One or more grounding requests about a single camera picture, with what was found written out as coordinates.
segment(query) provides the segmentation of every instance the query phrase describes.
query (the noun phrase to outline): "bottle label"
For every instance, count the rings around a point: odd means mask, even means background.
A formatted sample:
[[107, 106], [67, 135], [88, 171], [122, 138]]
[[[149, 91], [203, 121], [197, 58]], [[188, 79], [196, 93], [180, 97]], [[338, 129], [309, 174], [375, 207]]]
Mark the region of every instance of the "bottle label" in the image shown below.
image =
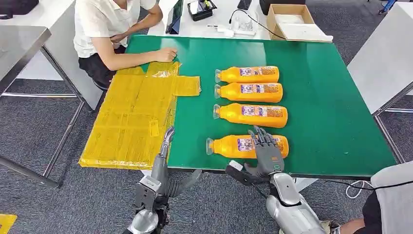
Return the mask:
[[241, 76], [273, 75], [276, 68], [274, 66], [266, 67], [240, 67]]
[[254, 149], [254, 144], [251, 138], [238, 139], [238, 150], [239, 151], [251, 151]]
[[276, 84], [242, 84], [241, 93], [243, 94], [262, 94], [262, 93], [277, 93], [278, 87]]
[[[279, 138], [274, 138], [275, 143], [278, 145], [278, 148], [280, 151], [284, 149], [284, 145], [282, 144], [282, 141], [280, 141]], [[255, 150], [255, 145], [252, 142], [251, 138], [239, 138], [238, 139], [238, 150], [239, 151], [251, 151]]]
[[282, 109], [272, 106], [242, 106], [243, 116], [282, 117]]

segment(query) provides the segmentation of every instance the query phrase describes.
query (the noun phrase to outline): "yellow object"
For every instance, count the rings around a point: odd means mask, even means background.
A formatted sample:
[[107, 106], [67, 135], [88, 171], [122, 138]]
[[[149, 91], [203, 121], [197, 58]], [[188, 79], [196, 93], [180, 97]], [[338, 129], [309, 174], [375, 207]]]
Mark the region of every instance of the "yellow object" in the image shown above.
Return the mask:
[[148, 77], [169, 77], [179, 75], [180, 62], [151, 62], [146, 71]]
[[178, 76], [179, 65], [151, 63], [146, 74], [140, 67], [116, 73], [80, 157], [82, 167], [152, 168], [174, 122], [176, 96], [200, 92], [199, 77]]
[[175, 96], [198, 96], [201, 91], [199, 77], [176, 76], [173, 84]]
[[233, 123], [244, 123], [266, 127], [282, 128], [286, 125], [287, 109], [282, 106], [241, 105], [233, 103], [228, 106], [214, 105], [214, 118], [224, 118]]
[[[288, 155], [288, 141], [284, 136], [273, 135], [281, 156], [286, 158]], [[220, 154], [229, 158], [257, 158], [255, 146], [250, 135], [244, 136], [226, 136], [219, 140], [206, 140], [206, 154]]]
[[141, 67], [131, 67], [116, 72], [117, 75], [144, 75], [145, 72]]
[[14, 214], [0, 214], [0, 234], [7, 234], [16, 219]]
[[277, 82], [280, 77], [278, 67], [230, 67], [226, 70], [215, 70], [215, 81], [225, 81], [228, 83], [256, 83], [256, 82]]
[[279, 102], [282, 98], [280, 83], [230, 83], [225, 86], [215, 85], [215, 98], [227, 98], [231, 101]]

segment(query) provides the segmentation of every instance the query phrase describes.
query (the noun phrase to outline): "plastic bottle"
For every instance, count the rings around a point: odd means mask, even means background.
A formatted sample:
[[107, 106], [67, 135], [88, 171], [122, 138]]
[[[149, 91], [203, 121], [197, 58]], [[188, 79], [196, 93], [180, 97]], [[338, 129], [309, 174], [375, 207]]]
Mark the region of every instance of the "plastic bottle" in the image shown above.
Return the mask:
[[287, 109], [282, 106], [243, 105], [233, 103], [228, 106], [214, 105], [214, 119], [224, 118], [229, 122], [282, 128], [286, 125]]
[[230, 67], [226, 70], [215, 70], [215, 81], [225, 81], [228, 83], [270, 83], [277, 82], [280, 77], [278, 67]]
[[[273, 135], [281, 156], [286, 158], [288, 155], [288, 141], [284, 136]], [[220, 154], [229, 158], [257, 158], [255, 147], [250, 135], [226, 136], [219, 140], [206, 139], [206, 154]]]
[[215, 98], [227, 98], [231, 101], [279, 102], [282, 98], [280, 83], [230, 83], [215, 85]]

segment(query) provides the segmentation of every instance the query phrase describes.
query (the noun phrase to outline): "green table surface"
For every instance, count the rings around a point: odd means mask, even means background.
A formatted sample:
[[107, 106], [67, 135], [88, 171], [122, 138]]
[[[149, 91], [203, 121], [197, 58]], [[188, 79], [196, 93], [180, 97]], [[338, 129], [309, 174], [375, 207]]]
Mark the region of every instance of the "green table surface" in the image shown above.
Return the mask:
[[[395, 164], [334, 44], [133, 36], [127, 53], [168, 46], [178, 49], [177, 60], [182, 63], [179, 73], [200, 76], [202, 88], [197, 97], [178, 98], [169, 167], [226, 168], [230, 158], [206, 155], [206, 138], [246, 135], [252, 126], [213, 119], [214, 104], [232, 103], [214, 98], [215, 69], [265, 65], [278, 66], [284, 96], [274, 105], [288, 110], [284, 128], [265, 128], [288, 139], [285, 172], [306, 177], [370, 177]], [[256, 164], [256, 159], [237, 161]]]

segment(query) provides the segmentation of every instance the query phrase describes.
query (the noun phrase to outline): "robot finger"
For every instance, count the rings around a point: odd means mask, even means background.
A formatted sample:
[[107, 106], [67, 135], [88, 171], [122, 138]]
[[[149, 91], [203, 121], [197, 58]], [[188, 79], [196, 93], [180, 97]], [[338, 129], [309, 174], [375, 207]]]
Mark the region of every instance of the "robot finger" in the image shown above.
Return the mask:
[[275, 139], [273, 138], [273, 136], [269, 133], [267, 133], [268, 138], [270, 138], [271, 143], [275, 146], [278, 147], [278, 144], [275, 142]]
[[259, 127], [257, 127], [256, 125], [254, 125], [254, 129], [257, 132], [257, 136], [258, 136], [258, 140], [260, 141], [260, 144], [265, 142], [265, 138], [264, 135], [261, 131], [261, 129]]
[[271, 144], [271, 140], [270, 140], [270, 137], [268, 136], [269, 134], [268, 134], [263, 128], [260, 128], [260, 130], [261, 130], [261, 132], [263, 133], [265, 142], [266, 142], [268, 145], [270, 145], [270, 144]]
[[251, 130], [248, 130], [248, 133], [251, 135], [252, 142], [254, 143], [254, 145], [259, 145], [259, 144], [260, 144], [260, 142], [259, 142], [259, 141], [257, 140], [257, 138], [255, 137], [254, 132], [253, 132], [253, 131], [251, 131]]

